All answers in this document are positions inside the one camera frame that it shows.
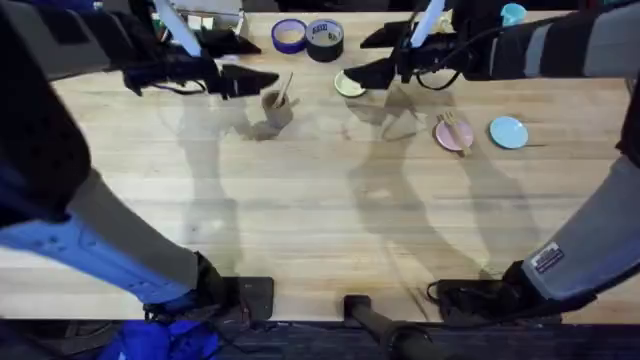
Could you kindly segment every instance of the blue plate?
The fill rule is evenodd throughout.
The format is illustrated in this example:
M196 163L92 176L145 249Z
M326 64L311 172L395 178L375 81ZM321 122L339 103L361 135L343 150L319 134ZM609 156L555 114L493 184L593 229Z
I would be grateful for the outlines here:
M520 149L529 141L529 131L520 121L508 116L491 122L489 133L496 144L507 149Z

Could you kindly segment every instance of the blue cloth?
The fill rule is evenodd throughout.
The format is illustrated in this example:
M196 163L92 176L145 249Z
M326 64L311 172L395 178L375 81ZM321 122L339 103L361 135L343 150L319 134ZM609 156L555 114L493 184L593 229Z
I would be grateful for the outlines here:
M194 360L217 347L218 337L199 322L176 321L164 326L126 321L98 360Z
M22 2L75 11L94 11L93 0L23 0Z

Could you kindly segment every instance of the small bowl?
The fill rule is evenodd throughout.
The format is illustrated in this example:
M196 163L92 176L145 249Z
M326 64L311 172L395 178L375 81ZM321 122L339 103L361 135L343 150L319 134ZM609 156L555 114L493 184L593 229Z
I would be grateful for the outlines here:
M365 92L367 92L367 90L363 89L360 84L349 79L344 74L344 71L340 71L338 75L336 75L335 79L333 80L333 86L335 86L340 95L348 98L362 96Z

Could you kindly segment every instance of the cable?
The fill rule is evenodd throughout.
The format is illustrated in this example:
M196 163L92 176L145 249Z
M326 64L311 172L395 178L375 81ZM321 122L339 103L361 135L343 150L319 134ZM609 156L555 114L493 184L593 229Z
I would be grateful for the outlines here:
M438 299L437 297L433 296L433 294L431 294L431 289L434 286L437 286L438 283L440 281L435 281L430 283L427 286L427 291L426 291L426 295L429 301L431 301L433 304L437 305L437 306L442 306L442 302L440 301L440 299ZM482 322L482 323L478 323L478 324L473 324L473 325L451 325L451 324L432 324L429 327L432 328L441 328L441 329L446 329L446 330L474 330L474 329L482 329L482 328L486 328L486 327L490 327L490 326L495 326L495 325L500 325L502 323L505 322L514 322L517 320L522 320L522 319L526 319L526 318L530 318L532 317L531 312L534 312L536 309L530 309L530 310L524 310L521 311L519 313L515 313L512 315L508 315L499 319L495 319L495 320L490 320L490 321L486 321L486 322Z
M431 87L429 85L426 85L424 82L422 82L422 78L420 77L420 74L416 74L416 80L418 80L418 84L420 84L420 86L422 86L425 89L429 89L433 91L442 91L447 89L449 86L453 85L453 83L456 82L456 80L458 80L458 77L460 77L460 71L456 71L456 73L453 74L451 79L449 79L449 81L447 81L446 84L438 87Z
M253 330L251 328L251 326L247 327L244 330L241 330L240 332L238 332L238 334L236 334L236 336L234 336L233 338L229 338L227 335L225 335L222 331L220 331L220 329L213 323L210 322L209 325L213 328L213 330L218 334L218 337L224 341L223 345L220 345L217 349L213 350L211 353L207 354L206 356L202 357L200 360L210 360L213 356L219 354L220 352L222 352L222 350L224 350L226 347L231 347L235 350L237 350L238 352L244 354L244 355L253 355L253 354L257 354L257 353L265 353L265 352L272 352L271 350L277 350L276 352L278 352L280 354L280 356L282 357L282 359L285 359L285 354L284 351L282 350L282 348L280 347L270 347L270 346L263 346L263 347L258 347L255 349L245 349L242 348L241 346L238 346L236 344L236 341L245 333L247 333L249 330ZM263 328L263 331L265 333L270 332L271 330L277 328L278 325L274 325L270 328Z

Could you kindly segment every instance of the wooden table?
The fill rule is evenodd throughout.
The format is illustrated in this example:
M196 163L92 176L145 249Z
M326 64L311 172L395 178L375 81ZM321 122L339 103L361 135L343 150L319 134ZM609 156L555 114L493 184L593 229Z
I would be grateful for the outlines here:
M358 45L384 21L408 14L330 16L345 28L345 52L320 64L305 53L278 53L269 37L279 19L320 16L249 15L250 38L263 54L241 62L295 72L294 120L273 140L256 140L264 136L260 97L146 90L138 98L119 74L56 88L115 193L222 274L272 276L274 319L336 320L343 295L363 293L392 318L438 321L419 295L428 282L500 276L601 183L618 156L628 93L618 79L461 79L443 92L398 82L388 93L347 100L333 87L335 74L387 55ZM470 158L434 142L431 130L444 111L473 125ZM490 142L487 125L501 115L528 126L528 147L505 151ZM566 321L640 322L639 284L609 291ZM9 250L0 252L0 293L3 317L142 316L124 291Z

